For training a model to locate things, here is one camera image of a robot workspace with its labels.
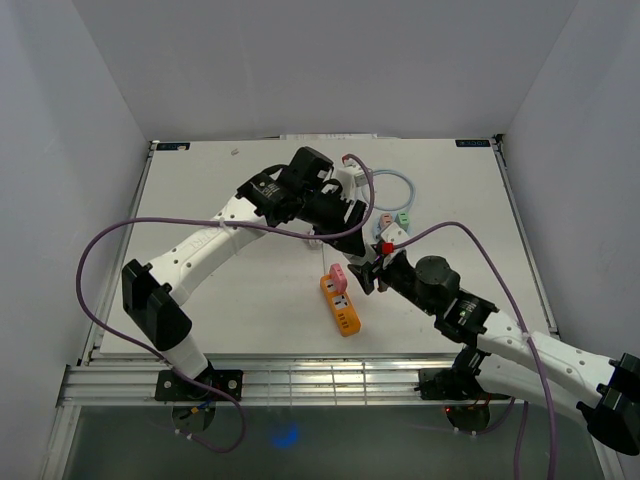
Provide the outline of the pink square plug adapter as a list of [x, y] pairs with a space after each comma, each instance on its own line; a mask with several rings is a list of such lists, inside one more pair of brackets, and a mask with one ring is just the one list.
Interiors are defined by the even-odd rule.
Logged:
[[337, 292], [344, 293], [348, 286], [348, 279], [339, 263], [334, 263], [329, 268], [331, 281]]

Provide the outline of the brown pink plug adapter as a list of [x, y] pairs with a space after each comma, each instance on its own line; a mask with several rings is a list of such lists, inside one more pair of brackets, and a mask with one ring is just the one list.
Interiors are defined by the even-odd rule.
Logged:
[[378, 226], [381, 230], [386, 229], [394, 222], [394, 218], [390, 213], [384, 213], [379, 217]]

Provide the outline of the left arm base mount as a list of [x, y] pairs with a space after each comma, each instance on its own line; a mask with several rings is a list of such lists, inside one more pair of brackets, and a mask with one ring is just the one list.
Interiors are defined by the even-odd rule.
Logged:
[[242, 397], [244, 372], [237, 369], [206, 371], [196, 379], [207, 388], [181, 378], [172, 370], [163, 370], [157, 376], [153, 398], [160, 402], [226, 401], [224, 396], [214, 393], [216, 389], [236, 401]]

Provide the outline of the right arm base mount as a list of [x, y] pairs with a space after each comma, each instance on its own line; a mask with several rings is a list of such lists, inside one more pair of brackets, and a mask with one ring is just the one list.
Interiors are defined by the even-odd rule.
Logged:
[[444, 368], [420, 369], [418, 384], [414, 388], [422, 400], [452, 400], [471, 401], [486, 400], [489, 397], [507, 400], [509, 395], [490, 392], [480, 386], [479, 378], [482, 371]]

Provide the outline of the blue round power socket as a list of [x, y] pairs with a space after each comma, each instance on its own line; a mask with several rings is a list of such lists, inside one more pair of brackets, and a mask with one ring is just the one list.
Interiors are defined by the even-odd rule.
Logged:
[[410, 235], [402, 230], [395, 222], [389, 225], [386, 229], [381, 230], [379, 226], [375, 226], [373, 230], [374, 245], [381, 243], [391, 243], [393, 245], [399, 245], [407, 242], [410, 239]]

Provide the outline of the green plug adapter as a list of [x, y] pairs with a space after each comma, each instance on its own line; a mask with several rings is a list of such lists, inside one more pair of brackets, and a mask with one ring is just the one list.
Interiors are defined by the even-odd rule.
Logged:
[[407, 212], [399, 212], [396, 214], [395, 223], [405, 232], [409, 230], [410, 227], [410, 217]]

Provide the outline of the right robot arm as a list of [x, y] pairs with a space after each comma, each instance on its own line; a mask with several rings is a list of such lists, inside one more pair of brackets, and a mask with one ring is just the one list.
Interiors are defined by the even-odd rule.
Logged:
[[609, 448], [639, 453], [639, 359], [592, 354], [516, 320], [460, 286], [439, 256], [410, 264], [405, 252], [350, 265], [364, 293], [390, 288], [435, 318], [435, 328], [463, 349], [451, 369], [451, 397], [480, 391], [509, 395], [577, 416]]

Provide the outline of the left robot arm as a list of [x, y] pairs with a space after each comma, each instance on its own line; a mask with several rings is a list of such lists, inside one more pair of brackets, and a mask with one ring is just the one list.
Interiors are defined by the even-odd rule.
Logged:
[[206, 226], [147, 264], [122, 270], [125, 313], [174, 369], [190, 399], [205, 397], [213, 368], [197, 347], [183, 304], [217, 268], [266, 233], [293, 220], [309, 224], [312, 237], [362, 265], [374, 259], [363, 227], [373, 212], [358, 197], [373, 174], [353, 154], [336, 168], [324, 154], [301, 147], [289, 164], [265, 168], [244, 182]]

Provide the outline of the white cube charger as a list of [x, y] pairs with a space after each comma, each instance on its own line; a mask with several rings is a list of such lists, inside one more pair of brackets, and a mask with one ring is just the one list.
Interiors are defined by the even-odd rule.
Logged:
[[365, 257], [347, 255], [346, 258], [348, 261], [348, 268], [350, 270], [361, 270], [368, 263], [368, 260]]

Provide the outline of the orange power strip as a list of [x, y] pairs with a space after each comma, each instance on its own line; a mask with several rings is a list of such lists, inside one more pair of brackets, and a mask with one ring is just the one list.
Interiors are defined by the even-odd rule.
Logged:
[[320, 279], [320, 288], [339, 333], [343, 337], [359, 333], [361, 322], [347, 292], [339, 292], [330, 275]]

